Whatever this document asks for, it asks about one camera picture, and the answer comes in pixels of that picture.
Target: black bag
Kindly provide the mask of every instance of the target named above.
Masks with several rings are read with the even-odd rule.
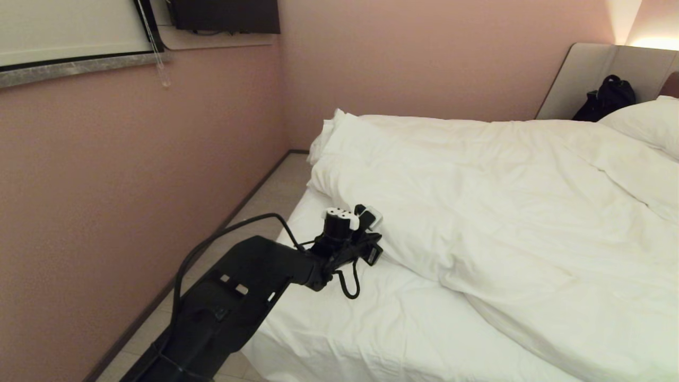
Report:
[[[573,117],[574,121],[597,122],[612,112],[636,103],[636,95],[629,82],[617,75],[609,75],[599,90],[587,93],[587,102]]]

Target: robotic arm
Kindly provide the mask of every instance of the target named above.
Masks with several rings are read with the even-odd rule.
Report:
[[[237,352],[257,331],[290,283],[319,291],[339,276],[342,291],[356,298],[360,287],[356,263],[374,265],[382,236],[373,230],[382,216],[357,205],[354,213],[342,209],[323,212],[323,233],[306,250],[297,243],[279,215],[270,213],[226,228],[207,238],[186,257],[175,279],[172,321],[151,344],[122,382],[213,381],[229,354]],[[295,249],[263,237],[236,244],[181,297],[181,280],[191,259],[214,240],[257,220],[277,218]],[[355,294],[346,288],[339,267],[353,263]]]

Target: light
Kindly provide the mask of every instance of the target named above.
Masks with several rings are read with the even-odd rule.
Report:
[[[637,39],[629,45],[640,48],[679,50],[679,39],[670,39],[666,37],[644,38]]]

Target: floor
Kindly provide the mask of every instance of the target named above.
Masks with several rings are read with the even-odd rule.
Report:
[[[267,212],[279,213],[287,219],[306,189],[310,171],[310,166],[306,163],[306,155],[288,155],[281,166],[238,213],[232,223]],[[254,235],[275,239],[280,231],[281,227],[278,221],[267,219],[245,226],[222,237],[215,241],[194,264],[193,268],[187,272],[182,286],[186,289],[190,288],[234,244]],[[151,342],[167,327],[172,312],[171,294],[172,292],[149,316],[149,319],[139,328],[122,351],[118,353],[106,371],[99,377],[98,382],[118,382],[148,349]],[[219,369],[218,374],[215,375],[215,382],[250,381],[264,381],[264,379],[257,374],[257,371],[240,352],[231,354]]]

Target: white bedsheet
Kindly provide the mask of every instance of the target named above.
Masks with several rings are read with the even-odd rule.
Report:
[[[601,124],[340,111],[311,159],[310,186],[382,212],[386,256],[540,358],[677,380],[675,162]]]
[[[289,223],[300,241],[322,229],[330,199],[308,190]],[[286,234],[279,241],[290,245]],[[271,382],[523,381],[574,377],[486,323],[466,298],[381,259],[359,262],[361,295],[338,280],[291,285],[243,353]],[[348,280],[350,291],[352,282]]]

